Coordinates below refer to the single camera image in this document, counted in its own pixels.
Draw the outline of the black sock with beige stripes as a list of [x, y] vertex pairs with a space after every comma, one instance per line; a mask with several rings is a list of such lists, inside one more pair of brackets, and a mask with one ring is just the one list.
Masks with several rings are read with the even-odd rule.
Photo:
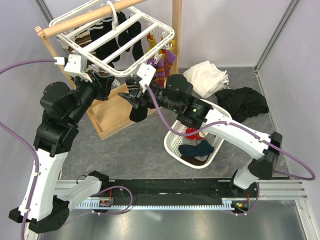
[[128, 93], [120, 92], [118, 93], [118, 96], [126, 100], [132, 106], [129, 119], [135, 123], [141, 122], [148, 116], [148, 107], [141, 104], [139, 97], [140, 85], [134, 78], [126, 79], [125, 84], [128, 89]]

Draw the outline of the white plastic clip hanger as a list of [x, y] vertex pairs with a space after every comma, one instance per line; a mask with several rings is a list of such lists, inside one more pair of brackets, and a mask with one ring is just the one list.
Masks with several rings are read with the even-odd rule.
[[[49, 27], [56, 27], [68, 20], [82, 17], [87, 13], [93, 13], [104, 7], [110, 8], [110, 13], [81, 23], [79, 26], [72, 26], [61, 33], [56, 33], [55, 37], [66, 46], [73, 48], [77, 55], [85, 56], [95, 66], [104, 69], [116, 78], [130, 76], [140, 64], [146, 63], [151, 57], [158, 54], [159, 50], [170, 44], [175, 36], [175, 31], [172, 27], [134, 6], [126, 7], [130, 12], [129, 17], [122, 15], [123, 9], [119, 7], [120, 3], [121, 1], [119, 0], [90, 0], [54, 18], [49, 23]], [[161, 30], [165, 36], [150, 51], [143, 51], [142, 40], [154, 29]], [[89, 31], [92, 42], [82, 48], [75, 43], [75, 36], [85, 30]], [[134, 63], [124, 70], [117, 70], [110, 66], [110, 63], [119, 60], [121, 54], [128, 49], [132, 50]], [[94, 50], [96, 50], [98, 58], [91, 54]]]

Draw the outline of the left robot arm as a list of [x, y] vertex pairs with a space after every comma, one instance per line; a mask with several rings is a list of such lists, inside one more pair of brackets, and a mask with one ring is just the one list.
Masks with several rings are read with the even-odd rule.
[[42, 122], [33, 142], [36, 159], [27, 191], [21, 205], [9, 212], [16, 223], [28, 223], [36, 234], [60, 229], [70, 212], [88, 197], [106, 196], [109, 177], [98, 171], [63, 193], [55, 194], [58, 176], [73, 141], [79, 133], [78, 123], [94, 100], [106, 101], [114, 76], [100, 76], [90, 71], [90, 81], [75, 77], [75, 89], [62, 81], [49, 84], [43, 91], [40, 105]]

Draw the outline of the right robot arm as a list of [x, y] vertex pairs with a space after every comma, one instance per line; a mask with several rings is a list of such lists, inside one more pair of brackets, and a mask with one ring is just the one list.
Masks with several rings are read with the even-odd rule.
[[177, 114], [184, 126], [213, 134], [237, 146], [252, 157], [252, 161], [238, 169], [229, 184], [235, 197], [242, 196], [258, 180], [270, 180], [278, 162], [283, 136], [253, 130], [221, 113], [211, 103], [192, 95], [193, 85], [181, 74], [168, 77], [166, 86], [158, 86], [151, 78], [136, 80], [136, 87], [119, 96], [134, 108], [153, 104]]

